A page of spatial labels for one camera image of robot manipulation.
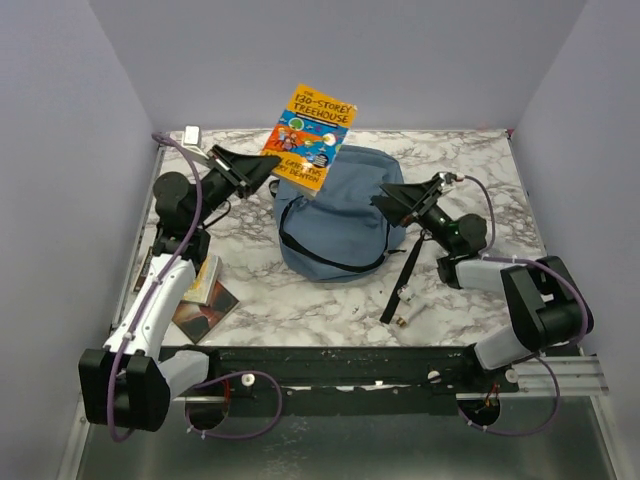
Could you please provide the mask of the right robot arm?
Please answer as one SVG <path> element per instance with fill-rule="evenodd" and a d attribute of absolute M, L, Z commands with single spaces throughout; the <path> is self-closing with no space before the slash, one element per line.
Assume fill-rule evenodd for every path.
<path fill-rule="evenodd" d="M 437 260 L 442 283 L 461 290 L 482 290 L 502 296 L 508 326 L 471 345 L 460 379 L 480 392 L 496 380 L 496 369 L 523 361 L 549 347 L 576 345 L 592 331 L 593 314 L 564 262 L 557 256 L 537 260 L 493 257 L 495 218 L 475 213 L 457 219 L 438 204 L 447 187 L 465 176 L 440 172 L 414 184 L 385 183 L 371 203 L 393 227 L 419 225 L 444 249 Z"/>

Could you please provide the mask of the yellow treehouse book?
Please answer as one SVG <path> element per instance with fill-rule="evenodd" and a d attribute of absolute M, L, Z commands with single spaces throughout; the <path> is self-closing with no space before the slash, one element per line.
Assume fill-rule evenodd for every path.
<path fill-rule="evenodd" d="M 357 113 L 354 104 L 298 85 L 262 149 L 264 155 L 280 158 L 272 173 L 315 197 Z"/>

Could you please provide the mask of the blue student backpack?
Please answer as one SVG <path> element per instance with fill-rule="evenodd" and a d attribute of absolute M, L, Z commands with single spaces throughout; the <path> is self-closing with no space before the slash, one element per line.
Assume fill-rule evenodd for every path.
<path fill-rule="evenodd" d="M 270 182 L 285 264 L 314 283 L 344 283 L 379 269 L 400 251 L 406 230 L 371 204 L 384 183 L 404 182 L 399 162 L 372 148 L 346 145 L 321 190 L 309 198 L 285 180 Z"/>

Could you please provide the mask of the dark red notebook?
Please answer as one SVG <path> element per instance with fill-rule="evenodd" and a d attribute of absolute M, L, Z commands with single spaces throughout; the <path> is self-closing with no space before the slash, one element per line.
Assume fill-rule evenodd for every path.
<path fill-rule="evenodd" d="M 198 344 L 238 305 L 239 300 L 220 281 L 216 281 L 204 305 L 182 301 L 172 322 L 189 341 Z"/>

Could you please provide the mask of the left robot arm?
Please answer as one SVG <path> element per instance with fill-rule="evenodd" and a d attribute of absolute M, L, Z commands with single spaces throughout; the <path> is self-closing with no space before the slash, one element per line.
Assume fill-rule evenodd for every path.
<path fill-rule="evenodd" d="M 161 346 L 208 256 L 211 236 L 204 221 L 231 195 L 254 193 L 280 159 L 214 146 L 205 161 L 205 175 L 188 179 L 170 171 L 155 180 L 158 223 L 144 284 L 104 345 L 85 350 L 79 360 L 86 419 L 107 426 L 116 441 L 125 438 L 121 429 L 158 430 L 171 402 L 185 391 L 209 395 L 221 385 L 222 372 L 207 354 L 190 349 L 161 360 Z"/>

